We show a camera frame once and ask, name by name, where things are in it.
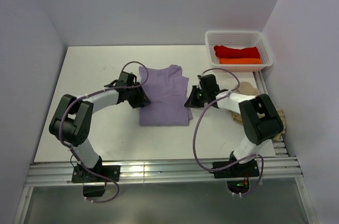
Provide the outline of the lilac t shirt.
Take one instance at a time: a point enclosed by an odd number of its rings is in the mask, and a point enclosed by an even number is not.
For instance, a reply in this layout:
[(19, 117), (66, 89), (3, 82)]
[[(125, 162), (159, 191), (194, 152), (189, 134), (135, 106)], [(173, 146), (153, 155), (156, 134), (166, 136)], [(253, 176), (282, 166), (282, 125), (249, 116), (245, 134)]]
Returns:
[(193, 119), (184, 104), (188, 100), (189, 78), (182, 75), (182, 67), (170, 65), (164, 69), (139, 67), (143, 90), (151, 104), (139, 110), (142, 127), (188, 126)]

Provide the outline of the white plastic basket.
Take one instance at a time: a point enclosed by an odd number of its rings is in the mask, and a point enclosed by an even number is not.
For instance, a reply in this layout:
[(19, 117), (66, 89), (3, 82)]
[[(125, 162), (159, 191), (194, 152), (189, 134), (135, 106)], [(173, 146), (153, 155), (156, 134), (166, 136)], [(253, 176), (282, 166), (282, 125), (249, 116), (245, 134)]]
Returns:
[(211, 67), (257, 72), (273, 65), (268, 41), (258, 31), (207, 31), (205, 44)]

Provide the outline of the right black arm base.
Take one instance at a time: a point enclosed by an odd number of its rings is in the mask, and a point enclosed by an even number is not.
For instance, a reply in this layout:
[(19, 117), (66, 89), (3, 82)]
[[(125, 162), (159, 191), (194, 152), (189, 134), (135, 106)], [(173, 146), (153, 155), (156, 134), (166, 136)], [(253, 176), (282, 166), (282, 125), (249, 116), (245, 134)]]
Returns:
[[(230, 161), (226, 162), (213, 162), (212, 168), (215, 170), (230, 164)], [(259, 177), (260, 169), (256, 160), (251, 160), (245, 164), (235, 164), (234, 166), (228, 167), (221, 171), (211, 172), (215, 179), (227, 179), (231, 181), (240, 181), (245, 178)]]

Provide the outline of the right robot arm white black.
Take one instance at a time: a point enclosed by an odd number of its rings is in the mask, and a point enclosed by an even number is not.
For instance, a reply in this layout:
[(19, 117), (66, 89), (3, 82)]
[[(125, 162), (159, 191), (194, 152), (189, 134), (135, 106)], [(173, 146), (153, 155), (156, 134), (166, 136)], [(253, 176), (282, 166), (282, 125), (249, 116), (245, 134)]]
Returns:
[[(247, 163), (256, 157), (262, 145), (273, 139), (284, 130), (283, 122), (267, 94), (244, 95), (234, 89), (219, 88), (215, 75), (199, 75), (198, 85), (192, 86), (191, 94), (185, 102), (185, 107), (202, 108), (193, 133), (193, 155), (197, 164), (207, 171), (222, 171), (229, 168), (235, 176), (241, 176), (247, 171)], [(207, 168), (201, 164), (196, 152), (198, 128), (206, 111), (213, 107), (235, 112), (240, 115), (245, 133), (244, 139), (230, 154), (230, 162), (220, 168)]]

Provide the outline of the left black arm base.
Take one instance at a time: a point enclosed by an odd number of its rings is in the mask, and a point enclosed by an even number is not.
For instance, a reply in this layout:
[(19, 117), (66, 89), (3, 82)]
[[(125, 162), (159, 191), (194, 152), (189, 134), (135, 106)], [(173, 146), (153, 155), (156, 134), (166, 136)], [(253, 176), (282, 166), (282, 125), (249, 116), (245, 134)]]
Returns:
[[(118, 197), (120, 187), (118, 181), (120, 178), (120, 165), (103, 165), (101, 157), (93, 168), (84, 168), (82, 164), (73, 166), (71, 182), (83, 185), (83, 196), (85, 200), (92, 203), (107, 203)], [(108, 183), (116, 186), (115, 195), (108, 199), (101, 199), (106, 192)]]

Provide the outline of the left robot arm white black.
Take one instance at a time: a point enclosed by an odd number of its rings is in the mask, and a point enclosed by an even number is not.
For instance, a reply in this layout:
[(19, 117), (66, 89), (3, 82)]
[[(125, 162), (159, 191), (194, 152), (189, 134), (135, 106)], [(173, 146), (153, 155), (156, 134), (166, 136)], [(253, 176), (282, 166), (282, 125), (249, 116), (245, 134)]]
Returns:
[(103, 176), (102, 158), (95, 152), (88, 138), (92, 116), (102, 109), (123, 102), (128, 102), (133, 109), (151, 104), (142, 83), (137, 81), (137, 76), (125, 71), (120, 73), (118, 79), (92, 94), (80, 97), (65, 94), (51, 119), (50, 134), (71, 151), (90, 181), (98, 181)]

